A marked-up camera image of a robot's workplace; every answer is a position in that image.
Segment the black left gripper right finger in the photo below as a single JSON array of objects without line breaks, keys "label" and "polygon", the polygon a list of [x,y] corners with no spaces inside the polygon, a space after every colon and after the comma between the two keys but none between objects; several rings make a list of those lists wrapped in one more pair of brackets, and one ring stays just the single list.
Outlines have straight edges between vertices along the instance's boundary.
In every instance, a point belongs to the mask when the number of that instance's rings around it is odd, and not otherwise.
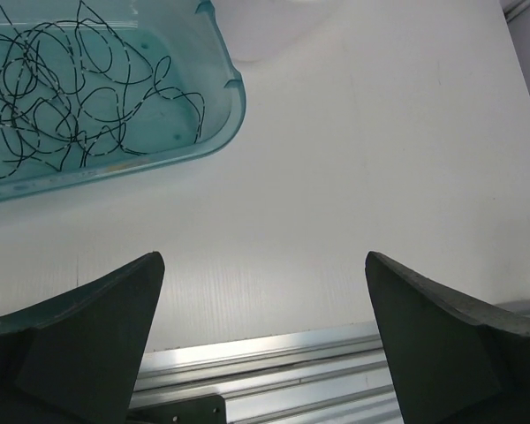
[{"label": "black left gripper right finger", "polygon": [[530,317],[378,252],[365,266],[405,423],[530,423]]}]

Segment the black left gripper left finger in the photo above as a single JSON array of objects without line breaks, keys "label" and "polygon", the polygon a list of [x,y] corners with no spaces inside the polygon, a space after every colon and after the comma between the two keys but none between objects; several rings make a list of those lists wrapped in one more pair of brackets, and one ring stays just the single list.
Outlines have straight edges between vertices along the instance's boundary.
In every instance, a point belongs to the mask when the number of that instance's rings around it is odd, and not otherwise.
[{"label": "black left gripper left finger", "polygon": [[0,316],[0,423],[123,423],[160,297],[145,254]]}]

